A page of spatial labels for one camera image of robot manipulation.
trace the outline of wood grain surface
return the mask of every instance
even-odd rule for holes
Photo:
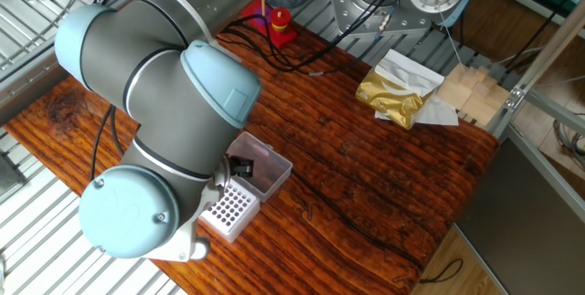
[[[325,47],[321,38],[297,30],[286,54]],[[471,198],[497,140],[465,121],[405,131],[374,119],[355,99],[370,69],[364,63],[311,78],[277,72],[242,46],[226,47],[262,79],[245,130],[290,160],[292,175],[233,244],[200,225],[198,233],[211,239],[206,260],[154,263],[194,294],[410,293]],[[305,70],[352,60],[335,49]],[[4,127],[81,194],[107,108],[69,77]],[[117,126],[125,148],[138,125],[119,111]],[[97,172],[120,159],[107,127]]]

